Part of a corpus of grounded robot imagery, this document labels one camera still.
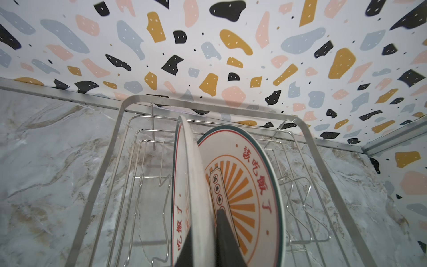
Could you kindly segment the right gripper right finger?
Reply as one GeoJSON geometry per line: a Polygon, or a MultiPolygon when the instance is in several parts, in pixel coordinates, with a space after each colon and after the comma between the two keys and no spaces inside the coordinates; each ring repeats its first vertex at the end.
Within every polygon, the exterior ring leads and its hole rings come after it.
{"type": "Polygon", "coordinates": [[[216,212],[216,266],[247,267],[224,210],[216,212]]]}

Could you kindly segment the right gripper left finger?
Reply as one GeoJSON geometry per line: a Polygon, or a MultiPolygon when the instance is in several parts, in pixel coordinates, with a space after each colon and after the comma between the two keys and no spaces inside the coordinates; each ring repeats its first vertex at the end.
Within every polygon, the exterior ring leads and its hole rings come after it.
{"type": "Polygon", "coordinates": [[[174,264],[174,267],[193,267],[191,228],[183,244],[182,252],[174,264]]]}

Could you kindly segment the brown patterned plate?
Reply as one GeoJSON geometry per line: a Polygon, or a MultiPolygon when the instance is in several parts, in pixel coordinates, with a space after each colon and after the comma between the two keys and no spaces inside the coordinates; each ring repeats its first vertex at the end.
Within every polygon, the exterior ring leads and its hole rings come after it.
{"type": "Polygon", "coordinates": [[[192,229],[193,267],[213,267],[215,216],[199,147],[189,122],[177,119],[173,151],[171,265],[174,267],[192,229]]]}
{"type": "Polygon", "coordinates": [[[215,210],[223,210],[248,267],[285,265],[285,209],[264,149],[247,131],[218,126],[197,142],[215,210]]]}

